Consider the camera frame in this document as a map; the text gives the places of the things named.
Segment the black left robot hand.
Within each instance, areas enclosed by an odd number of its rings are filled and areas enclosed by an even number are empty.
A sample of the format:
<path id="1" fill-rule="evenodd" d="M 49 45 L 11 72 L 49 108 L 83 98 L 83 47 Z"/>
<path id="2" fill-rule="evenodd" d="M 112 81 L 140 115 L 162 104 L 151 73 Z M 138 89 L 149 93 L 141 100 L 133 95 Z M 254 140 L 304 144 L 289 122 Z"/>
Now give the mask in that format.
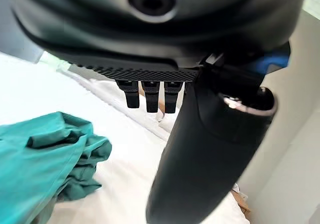
<path id="1" fill-rule="evenodd" d="M 146 205 L 149 224 L 199 224 L 242 175 L 278 110 L 261 86 L 288 65 L 304 0 L 11 0 L 28 38 L 116 81 L 129 108 L 183 102 Z"/>

